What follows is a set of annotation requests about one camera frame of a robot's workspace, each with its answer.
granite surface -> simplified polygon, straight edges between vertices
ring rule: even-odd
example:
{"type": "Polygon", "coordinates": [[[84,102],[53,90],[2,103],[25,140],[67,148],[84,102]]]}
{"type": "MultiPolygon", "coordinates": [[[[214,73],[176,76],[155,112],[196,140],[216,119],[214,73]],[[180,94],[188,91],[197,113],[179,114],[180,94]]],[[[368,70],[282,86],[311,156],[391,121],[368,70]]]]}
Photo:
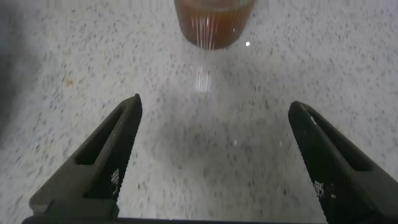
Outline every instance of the granite surface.
{"type": "Polygon", "coordinates": [[[396,1],[258,1],[238,41],[204,51],[173,1],[1,0],[0,72],[0,223],[31,215],[32,194],[135,93],[122,217],[325,222],[295,100],[398,179],[396,1]]]}

white speckled surface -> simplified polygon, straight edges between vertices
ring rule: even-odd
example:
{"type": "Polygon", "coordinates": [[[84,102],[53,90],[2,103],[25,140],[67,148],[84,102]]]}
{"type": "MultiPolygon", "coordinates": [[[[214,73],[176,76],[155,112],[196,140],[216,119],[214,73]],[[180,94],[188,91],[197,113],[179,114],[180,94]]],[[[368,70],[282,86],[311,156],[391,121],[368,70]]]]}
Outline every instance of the white speckled surface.
{"type": "Polygon", "coordinates": [[[120,216],[325,222],[287,119],[294,100],[398,179],[396,1],[260,1],[206,52],[172,1],[0,1],[0,223],[102,119],[144,114],[120,216]]]}

speckled countertop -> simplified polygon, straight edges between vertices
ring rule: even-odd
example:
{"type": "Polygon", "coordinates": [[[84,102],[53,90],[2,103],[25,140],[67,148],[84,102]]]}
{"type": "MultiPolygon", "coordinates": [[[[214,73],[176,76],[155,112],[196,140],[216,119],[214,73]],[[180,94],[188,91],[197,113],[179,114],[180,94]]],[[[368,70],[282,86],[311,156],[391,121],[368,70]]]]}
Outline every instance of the speckled countertop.
{"type": "Polygon", "coordinates": [[[259,1],[204,51],[172,1],[0,1],[0,223],[139,93],[123,217],[325,222],[287,112],[329,119],[398,179],[396,1],[259,1]]]}

brown liquid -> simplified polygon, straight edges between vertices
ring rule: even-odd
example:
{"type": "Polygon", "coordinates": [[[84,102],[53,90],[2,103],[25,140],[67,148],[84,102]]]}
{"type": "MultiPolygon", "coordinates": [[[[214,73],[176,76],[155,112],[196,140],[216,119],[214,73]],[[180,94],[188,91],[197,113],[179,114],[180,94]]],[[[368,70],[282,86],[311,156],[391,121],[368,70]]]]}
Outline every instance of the brown liquid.
{"type": "Polygon", "coordinates": [[[232,44],[242,34],[254,0],[174,0],[182,34],[203,49],[232,44]]]}

